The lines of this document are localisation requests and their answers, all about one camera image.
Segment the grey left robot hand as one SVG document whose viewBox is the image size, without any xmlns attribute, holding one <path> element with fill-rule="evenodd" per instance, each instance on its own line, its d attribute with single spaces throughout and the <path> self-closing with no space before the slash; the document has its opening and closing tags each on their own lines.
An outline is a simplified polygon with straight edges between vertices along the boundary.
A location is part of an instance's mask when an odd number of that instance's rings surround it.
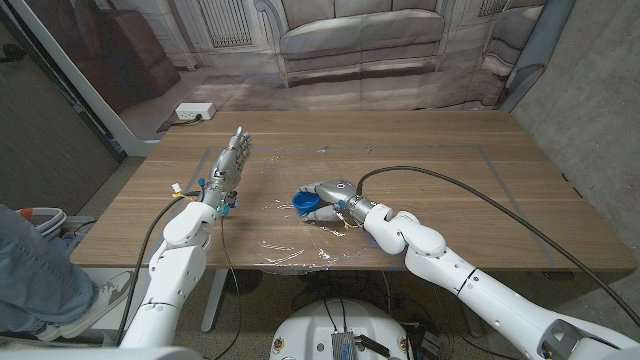
<svg viewBox="0 0 640 360">
<path fill-rule="evenodd" d="M 228 208 L 237 206 L 237 191 L 235 188 L 241 180 L 241 173 L 252 149 L 251 137 L 238 127 L 230 138 L 228 146 L 214 161 L 209 179 L 198 197 L 200 202 L 219 210 L 223 214 Z"/>
</svg>

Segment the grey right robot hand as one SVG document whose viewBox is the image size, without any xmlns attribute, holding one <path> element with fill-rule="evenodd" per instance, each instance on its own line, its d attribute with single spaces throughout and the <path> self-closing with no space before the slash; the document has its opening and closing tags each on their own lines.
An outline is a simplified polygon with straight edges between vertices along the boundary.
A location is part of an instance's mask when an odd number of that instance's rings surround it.
<svg viewBox="0 0 640 360">
<path fill-rule="evenodd" d="M 357 188 L 347 180 L 338 179 L 315 182 L 300 186 L 298 192 L 316 194 L 326 206 L 302 215 L 304 221 L 337 222 L 352 218 L 363 225 L 368 212 L 373 208 L 369 201 L 357 194 Z"/>
</svg>

